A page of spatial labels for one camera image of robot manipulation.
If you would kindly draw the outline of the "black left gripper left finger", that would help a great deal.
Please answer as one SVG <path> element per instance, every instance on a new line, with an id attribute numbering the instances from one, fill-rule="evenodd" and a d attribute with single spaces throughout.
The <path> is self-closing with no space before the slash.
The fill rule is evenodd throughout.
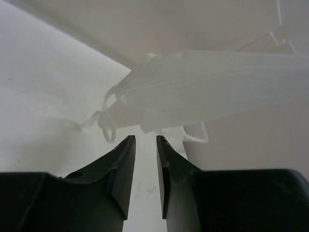
<path id="1" fill-rule="evenodd" d="M 3 232 L 120 232 L 128 217 L 136 139 L 130 135 L 89 165 L 56 177 L 1 173 Z"/>

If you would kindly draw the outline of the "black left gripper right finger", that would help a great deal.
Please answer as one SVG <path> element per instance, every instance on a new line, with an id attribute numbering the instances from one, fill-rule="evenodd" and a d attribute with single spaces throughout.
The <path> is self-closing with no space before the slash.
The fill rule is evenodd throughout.
<path id="1" fill-rule="evenodd" d="M 306 232 L 309 184 L 290 169 L 204 171 L 157 136 L 169 232 Z"/>

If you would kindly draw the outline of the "white tank top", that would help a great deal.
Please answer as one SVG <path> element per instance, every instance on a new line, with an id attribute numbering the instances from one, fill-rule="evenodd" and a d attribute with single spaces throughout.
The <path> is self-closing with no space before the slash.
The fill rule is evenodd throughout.
<path id="1" fill-rule="evenodd" d="M 308 56 L 219 51 L 148 54 L 107 91 L 100 110 L 74 126 L 97 124 L 112 143 L 121 127 L 139 125 L 149 133 L 308 97 Z"/>

